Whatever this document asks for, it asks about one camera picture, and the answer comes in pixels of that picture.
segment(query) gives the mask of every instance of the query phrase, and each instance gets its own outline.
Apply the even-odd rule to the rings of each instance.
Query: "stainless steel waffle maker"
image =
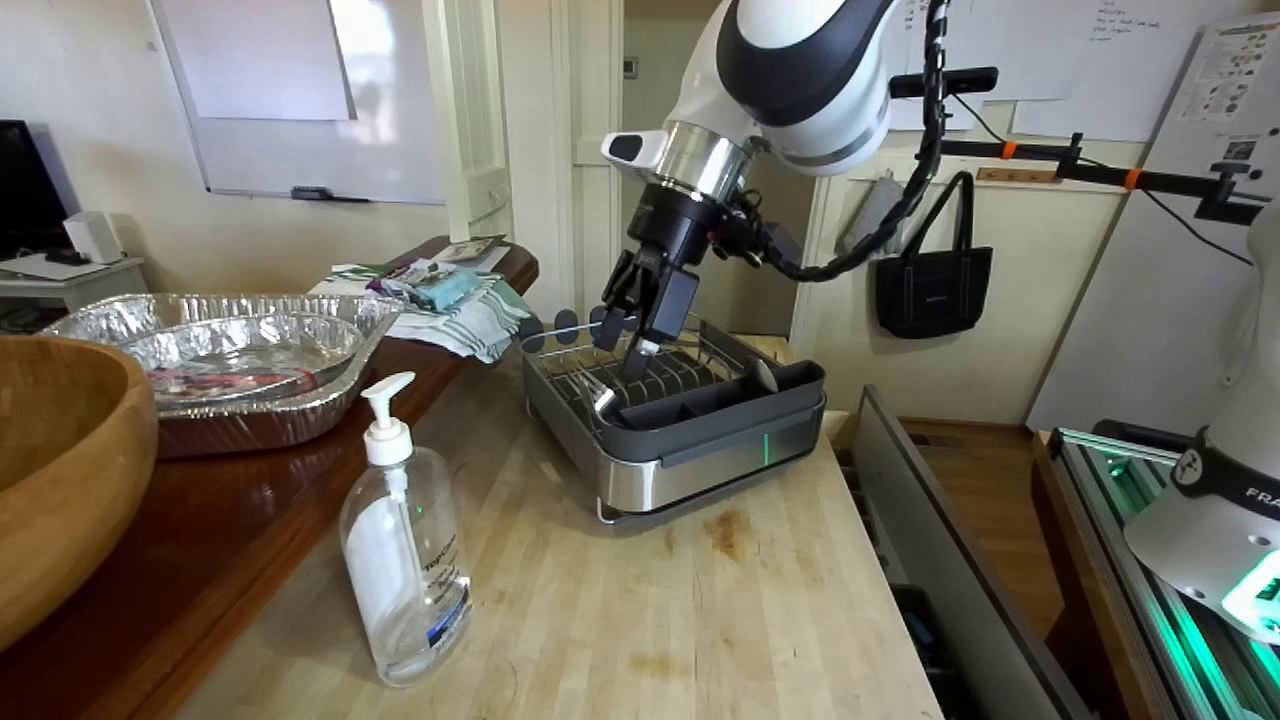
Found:
[[[552,343],[522,360],[527,403],[605,524],[666,515],[814,446],[821,365],[776,365],[711,324],[641,371],[619,371],[619,351]]]

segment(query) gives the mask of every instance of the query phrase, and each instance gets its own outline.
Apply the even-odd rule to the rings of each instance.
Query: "wooden countertop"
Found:
[[[513,247],[498,273],[527,286],[535,260]],[[465,360],[384,339],[366,374],[411,367],[394,412],[414,418]],[[352,412],[310,445],[159,459],[141,515],[107,562],[31,634],[0,652],[0,715],[167,715],[267,597],[337,524],[363,472]]]
[[[521,401],[467,367],[414,434],[453,463],[475,611],[378,686],[337,531],[183,715],[940,715],[832,446],[648,531],[608,531]]]

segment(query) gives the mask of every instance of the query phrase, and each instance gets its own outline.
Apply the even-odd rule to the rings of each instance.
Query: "black bag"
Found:
[[[937,211],[956,187],[956,242],[949,252],[921,252]],[[973,174],[956,171],[910,233],[906,247],[872,263],[878,327],[893,336],[967,332],[983,317],[988,276],[991,247],[973,247]]]

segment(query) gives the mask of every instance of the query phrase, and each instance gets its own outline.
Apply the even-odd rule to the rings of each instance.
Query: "hand sanitizer bottle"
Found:
[[[394,371],[363,389],[374,417],[363,432],[366,472],[340,510],[352,592],[384,684],[428,676],[472,617],[447,468],[393,417],[393,396],[406,385],[411,371]]]

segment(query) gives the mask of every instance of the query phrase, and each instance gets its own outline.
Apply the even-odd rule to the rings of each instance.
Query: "aluminum foil tray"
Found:
[[[215,317],[126,343],[159,409],[288,401],[340,374],[363,332],[340,317]]]
[[[181,343],[187,327],[233,327],[236,321],[356,327],[358,339],[345,360],[318,371],[310,385],[288,390],[248,390],[233,401],[159,401],[159,455],[226,455],[288,446],[323,434],[352,409],[366,356],[400,317],[400,298],[384,294],[218,294],[218,292],[123,292],[77,307],[44,327],[44,336],[77,336],[141,351],[153,365],[155,343]]]

